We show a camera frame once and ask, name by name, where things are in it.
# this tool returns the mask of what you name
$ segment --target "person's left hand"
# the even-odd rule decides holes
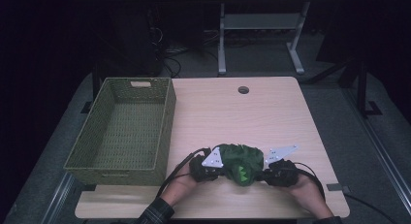
[[[191,191],[194,190],[197,186],[196,180],[194,180],[190,175],[190,162],[187,162],[184,167],[178,171],[169,186],[167,186],[166,190],[161,194],[161,198],[167,202],[171,207],[177,204],[179,201],[187,197]]]

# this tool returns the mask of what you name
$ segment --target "basket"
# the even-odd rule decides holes
[[[171,79],[105,79],[64,169],[85,184],[161,185],[175,101]]]

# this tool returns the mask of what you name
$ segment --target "sleeve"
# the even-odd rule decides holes
[[[314,221],[313,224],[342,224],[342,221],[339,216],[334,216]]]
[[[145,209],[136,224],[164,224],[173,214],[173,208],[163,199],[157,198]]]

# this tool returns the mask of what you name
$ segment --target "dark green fabric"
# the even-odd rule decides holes
[[[249,186],[264,167],[263,152],[245,144],[220,144],[226,177],[239,186]]]

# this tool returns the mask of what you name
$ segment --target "hand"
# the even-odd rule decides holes
[[[171,207],[177,204],[179,201],[187,197],[191,191],[194,190],[197,186],[196,180],[194,180],[190,175],[189,162],[186,163],[180,171],[175,176],[169,186],[164,190],[163,194],[160,197],[167,202]]]
[[[302,208],[312,213],[317,219],[333,216],[317,185],[307,176],[299,175],[299,181],[293,186],[275,188],[289,193]]]

